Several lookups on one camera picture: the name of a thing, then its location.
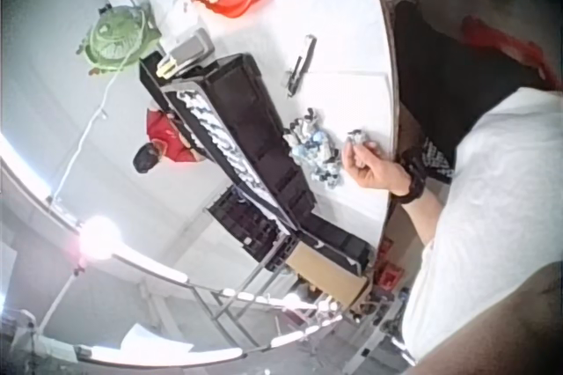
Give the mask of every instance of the red shirt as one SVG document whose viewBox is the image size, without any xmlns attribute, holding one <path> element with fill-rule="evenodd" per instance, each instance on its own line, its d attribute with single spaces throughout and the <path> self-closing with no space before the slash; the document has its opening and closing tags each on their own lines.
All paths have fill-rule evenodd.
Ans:
<svg viewBox="0 0 563 375">
<path fill-rule="evenodd" d="M 151 142 L 166 144 L 165 157 L 174 162 L 195 162 L 192 152 L 179 139 L 179 132 L 162 111 L 147 111 L 147 135 Z"/>
</svg>

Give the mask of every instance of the wrist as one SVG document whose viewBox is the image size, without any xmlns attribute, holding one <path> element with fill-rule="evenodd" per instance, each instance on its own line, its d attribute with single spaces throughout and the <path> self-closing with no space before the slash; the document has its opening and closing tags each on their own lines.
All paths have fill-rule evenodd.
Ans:
<svg viewBox="0 0 563 375">
<path fill-rule="evenodd" d="M 411 191 L 412 177 L 409 173 L 405 171 L 399 164 L 394 164 L 395 176 L 391 179 L 393 180 L 389 191 L 395 196 L 406 196 Z"/>
</svg>

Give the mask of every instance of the black pants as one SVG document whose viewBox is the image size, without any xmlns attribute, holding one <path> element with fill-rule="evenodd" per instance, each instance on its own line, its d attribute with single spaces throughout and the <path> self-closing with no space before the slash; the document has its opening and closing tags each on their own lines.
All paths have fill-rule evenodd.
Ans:
<svg viewBox="0 0 563 375">
<path fill-rule="evenodd" d="M 452 165 L 483 114 L 520 87 L 547 90 L 537 70 L 438 33 L 414 4 L 395 8 L 394 36 L 400 100 Z"/>
</svg>

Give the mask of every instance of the hand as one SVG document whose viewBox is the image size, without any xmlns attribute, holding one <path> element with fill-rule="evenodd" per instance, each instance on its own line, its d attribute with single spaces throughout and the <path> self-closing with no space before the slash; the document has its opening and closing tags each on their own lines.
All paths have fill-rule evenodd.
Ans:
<svg viewBox="0 0 563 375">
<path fill-rule="evenodd" d="M 381 159 L 380 155 L 375 143 L 354 145 L 348 141 L 342 164 L 362 188 L 385 189 L 397 196 L 407 195 L 411 177 L 401 165 Z"/>
</svg>

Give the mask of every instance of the white shirt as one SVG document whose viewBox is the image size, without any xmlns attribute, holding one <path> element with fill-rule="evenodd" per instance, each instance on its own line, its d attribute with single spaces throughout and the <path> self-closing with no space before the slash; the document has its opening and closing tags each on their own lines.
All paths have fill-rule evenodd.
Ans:
<svg viewBox="0 0 563 375">
<path fill-rule="evenodd" d="M 555 93 L 519 89 L 458 146 L 403 319 L 415 359 L 563 259 L 562 109 Z"/>
</svg>

